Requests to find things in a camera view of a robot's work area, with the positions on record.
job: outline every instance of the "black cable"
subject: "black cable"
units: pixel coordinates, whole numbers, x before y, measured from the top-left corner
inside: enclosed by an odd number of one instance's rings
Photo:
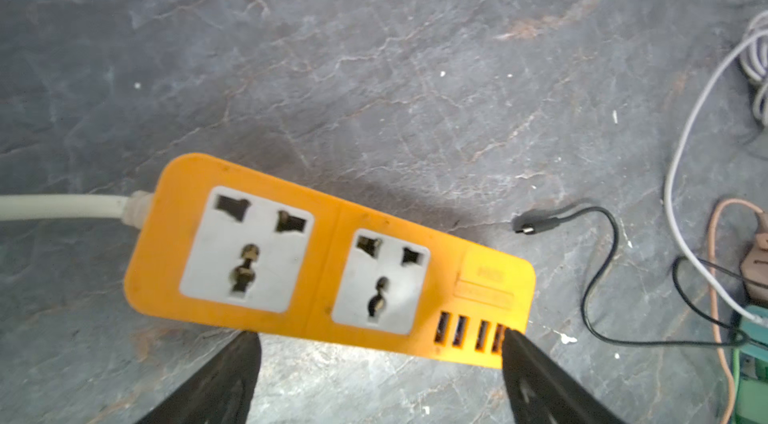
[[[685,256],[678,257],[675,260],[675,262],[677,262],[680,259],[685,259]],[[768,284],[761,283],[761,282],[759,282],[757,280],[748,279],[748,278],[742,276],[739,273],[735,273],[735,272],[733,272],[732,270],[730,270],[730,269],[728,269],[726,267],[718,266],[717,264],[713,264],[713,263],[709,262],[708,260],[702,259],[701,257],[699,257],[698,259],[699,259],[699,262],[701,262],[703,265],[705,265],[707,267],[712,267],[713,269],[717,269],[718,271],[720,271],[721,273],[723,273],[723,274],[725,274],[727,276],[731,276],[734,279],[738,279],[738,280],[740,280],[742,282],[745,282],[745,283],[748,283],[748,284],[752,284],[754,286],[762,287],[763,289],[768,289]]]
[[[589,281],[589,284],[587,285],[587,289],[584,292],[584,295],[581,297],[581,305],[580,305],[581,320],[584,322],[584,326],[587,327],[587,330],[589,330],[589,332],[593,336],[597,337],[603,342],[614,344],[616,346],[632,346],[632,347],[662,347],[662,346],[663,347],[690,346],[690,347],[707,347],[707,348],[742,347],[744,344],[750,341],[749,336],[740,329],[732,329],[735,336],[731,341],[728,341],[728,342],[693,341],[693,340],[630,341],[630,340],[614,339],[612,337],[608,337],[604,334],[599,333],[594,328],[594,326],[592,325],[592,322],[589,319],[587,306],[588,306],[589,299],[592,293],[594,292],[594,288],[600,282],[600,278],[602,278],[602,276],[605,275],[606,271],[608,271],[610,263],[611,261],[613,261],[614,256],[616,255],[616,250],[618,249],[618,246],[619,246],[619,226],[616,222],[616,219],[610,213],[610,211],[606,208],[602,208],[601,206],[591,206],[589,208],[583,208],[581,210],[578,210],[563,218],[547,218],[539,222],[531,222],[531,223],[523,224],[519,227],[519,230],[517,232],[528,234],[528,235],[536,234],[538,232],[544,232],[546,230],[553,229],[562,223],[572,221],[573,219],[576,219],[576,218],[580,218],[581,216],[591,212],[600,213],[606,218],[608,218],[608,222],[610,222],[610,226],[613,229],[613,240],[610,245],[610,251],[608,252],[608,256],[605,257],[605,261],[603,261],[602,265],[600,266],[600,269],[598,269],[598,272]],[[711,322],[713,319],[707,316],[707,320],[710,320]]]
[[[693,312],[698,314],[699,316],[702,316],[703,318],[705,318],[709,322],[711,322],[713,324],[717,324],[718,326],[723,327],[725,329],[728,329],[728,330],[734,329],[735,326],[732,326],[731,324],[724,323],[722,321],[716,320],[712,316],[710,316],[710,315],[706,314],[705,312],[703,312],[701,309],[699,309],[696,306],[696,304],[694,304],[694,302],[683,291],[683,287],[680,285],[680,279],[679,279],[679,273],[680,272],[679,272],[679,269],[680,269],[680,263],[683,262],[684,260],[688,260],[686,258],[686,256],[678,256],[677,259],[675,259],[674,262],[672,263],[672,283],[674,284],[674,288],[677,290],[677,293],[680,295],[680,297],[683,299],[683,301],[685,301],[685,303],[688,305],[688,307]],[[726,268],[724,268],[722,266],[718,266],[717,264],[713,264],[713,263],[709,262],[708,260],[703,260],[703,259],[699,258],[699,262],[701,262],[705,266],[714,267],[715,269],[718,269],[721,272],[723,272],[725,274],[728,274],[729,276],[732,276],[732,277],[734,277],[734,278],[736,278],[738,280],[742,280],[742,281],[745,281],[745,282],[751,282],[751,283],[760,285],[761,287],[762,286],[766,286],[763,283],[758,283],[756,281],[750,281],[749,279],[745,278],[744,276],[738,275],[738,274],[736,274],[735,272],[733,272],[731,270],[728,270],[728,269],[726,269]],[[757,347],[760,347],[760,348],[762,348],[764,350],[768,350],[768,346],[766,344],[763,344],[762,342],[760,342],[758,340],[752,339],[751,337],[749,337],[749,335],[747,335],[747,342],[749,344],[752,344],[753,346],[757,346]]]

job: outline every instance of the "orange power strip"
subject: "orange power strip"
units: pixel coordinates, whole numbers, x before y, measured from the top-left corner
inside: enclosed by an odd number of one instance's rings
[[[526,260],[212,158],[170,162],[125,276],[141,313],[501,368]]]

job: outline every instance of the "coiled white cable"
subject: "coiled white cable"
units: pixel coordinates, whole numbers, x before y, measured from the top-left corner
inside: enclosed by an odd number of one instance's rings
[[[763,11],[753,17],[750,24],[746,26],[746,32],[741,39],[742,42],[750,39],[751,36],[768,29],[768,11]],[[750,41],[750,44],[739,55],[741,68],[750,78],[750,82],[757,88],[754,100],[752,101],[752,114],[755,119],[760,121],[763,127],[768,127],[768,112],[766,112],[766,102],[768,102],[768,37],[757,37]]]
[[[768,38],[768,26],[766,26],[767,18],[768,11],[762,12],[755,16],[746,30],[744,40],[742,40],[739,45],[735,46],[734,50],[729,52],[723,61],[715,68],[714,72],[710,76],[710,80],[707,81],[704,89],[701,91],[701,94],[699,94],[699,98],[696,100],[696,104],[694,105],[693,110],[690,112],[688,120],[685,122],[683,133],[680,135],[680,141],[677,144],[677,149],[675,150],[669,170],[667,171],[667,179],[664,182],[664,212],[667,215],[667,222],[669,223],[670,229],[672,230],[672,235],[677,242],[677,246],[680,248],[680,250],[683,251],[683,254],[685,254],[688,260],[694,266],[696,266],[696,269],[701,273],[702,276],[704,276],[706,281],[712,285],[720,297],[722,297],[723,300],[731,308],[733,308],[735,312],[763,326],[768,326],[768,320],[764,320],[760,316],[756,316],[750,312],[747,312],[742,306],[735,302],[734,298],[728,294],[728,292],[719,282],[717,282],[717,279],[715,279],[715,277],[709,273],[704,265],[702,265],[702,263],[698,260],[690,247],[688,247],[688,244],[686,244],[685,239],[680,232],[680,228],[677,227],[674,209],[672,208],[672,189],[674,187],[674,179],[677,173],[677,167],[680,164],[680,158],[683,156],[683,151],[685,150],[685,145],[688,141],[690,130],[694,126],[694,122],[696,121],[696,117],[698,116],[699,111],[701,111],[706,98],[709,97],[710,92],[712,91],[712,87],[714,87],[717,79],[722,75],[723,71],[725,71],[725,69],[728,67],[728,65],[731,64],[736,56],[742,52],[746,54],[745,57],[742,57],[741,61],[742,66],[746,66],[744,67],[744,72],[746,72],[750,76],[750,79],[753,79],[755,83],[760,83],[760,89],[758,90],[756,99],[760,98],[760,102],[758,102],[760,116],[758,119],[763,122],[766,114],[764,112],[765,105],[763,100],[766,94],[765,79],[766,68],[768,68],[768,46],[766,46],[766,39]]]

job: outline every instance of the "usb charging port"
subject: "usb charging port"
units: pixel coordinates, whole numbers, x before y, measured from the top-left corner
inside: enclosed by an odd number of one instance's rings
[[[502,352],[502,341],[504,341],[504,324],[496,324],[496,333],[493,335],[491,352],[494,354]]]
[[[437,331],[435,332],[435,344],[446,343],[446,331],[448,330],[450,320],[451,314],[446,312],[440,313],[440,320],[437,322]]]
[[[488,327],[491,324],[486,320],[480,321],[480,328],[478,329],[478,340],[475,342],[475,350],[483,352],[485,349],[485,340],[488,338]]]
[[[453,346],[461,347],[464,343],[464,335],[467,333],[467,321],[469,319],[466,316],[459,316],[456,323],[456,332],[453,334]]]

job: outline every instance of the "white cable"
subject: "white cable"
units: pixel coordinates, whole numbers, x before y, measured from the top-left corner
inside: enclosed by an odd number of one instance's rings
[[[130,198],[102,194],[30,194],[0,196],[0,221],[111,218],[141,228],[153,195],[137,191]]]
[[[742,41],[748,40],[752,35],[768,29],[768,11],[763,11],[753,17],[746,26],[746,32]],[[768,38],[763,36],[751,41],[739,55],[739,61],[744,73],[750,78],[750,82],[757,87],[752,101],[752,114],[760,121],[763,127],[768,127],[768,110],[766,105],[766,92],[768,92]]]
[[[758,18],[760,18],[761,16],[768,16],[768,12],[763,12],[759,14],[757,17],[755,17],[755,19],[753,19],[750,25],[752,25],[754,22],[759,21]],[[701,110],[701,107],[704,105],[704,101],[706,100],[706,98],[709,97],[710,92],[712,91],[712,87],[715,85],[715,82],[722,75],[723,71],[725,71],[728,65],[731,64],[731,62],[736,58],[736,56],[739,55],[745,49],[747,49],[749,46],[753,46],[749,51],[750,56],[754,55],[755,57],[757,57],[757,59],[755,59],[754,61],[752,60],[752,57],[750,57],[749,64],[768,63],[768,59],[765,59],[765,57],[768,55],[766,54],[766,52],[768,52],[768,48],[765,47],[766,37],[768,37],[768,28],[752,29],[752,30],[748,29],[745,39],[742,42],[740,42],[739,45],[735,46],[733,51],[729,52],[728,55],[725,56],[723,61],[717,66],[715,71],[712,73],[710,80],[704,86],[704,90],[702,90],[701,94],[699,94],[699,98],[696,101],[696,104],[694,105],[694,109],[690,112],[690,115],[688,116],[688,120],[685,122],[683,133],[680,135],[680,142],[677,144],[677,149],[675,150],[674,156],[672,157],[670,168],[667,171],[667,179],[664,182],[664,212],[667,214],[667,221],[669,222],[670,229],[672,229],[672,235],[674,236],[675,241],[677,241],[677,245],[683,251],[683,254],[685,254],[688,260],[694,266],[696,266],[696,269],[701,273],[702,276],[704,276],[706,281],[709,282],[710,285],[712,285],[712,287],[720,295],[720,297],[722,297],[723,300],[729,306],[731,306],[735,312],[763,326],[768,326],[768,320],[764,320],[760,316],[756,316],[752,313],[747,312],[742,306],[740,306],[737,302],[735,302],[734,298],[728,294],[728,292],[723,288],[723,286],[719,282],[717,282],[717,279],[715,279],[715,277],[709,273],[709,271],[704,267],[704,265],[702,265],[702,263],[696,258],[696,255],[694,254],[694,252],[685,243],[685,239],[683,238],[683,235],[680,232],[680,228],[677,227],[677,221],[674,216],[674,209],[672,208],[672,189],[674,187],[674,179],[677,173],[677,166],[680,164],[680,158],[683,156],[683,151],[685,150],[685,145],[686,145],[686,142],[688,141],[688,135],[690,134],[690,130],[694,126],[694,122],[696,121],[696,116],[698,116],[699,111]],[[754,45],[756,42],[758,42],[758,40],[761,40],[761,39],[763,40],[762,50],[758,48],[759,46]],[[758,76],[760,75],[765,76],[766,67],[768,66],[765,66],[765,65],[763,65],[762,67],[755,66],[751,68],[751,70],[756,72]]]

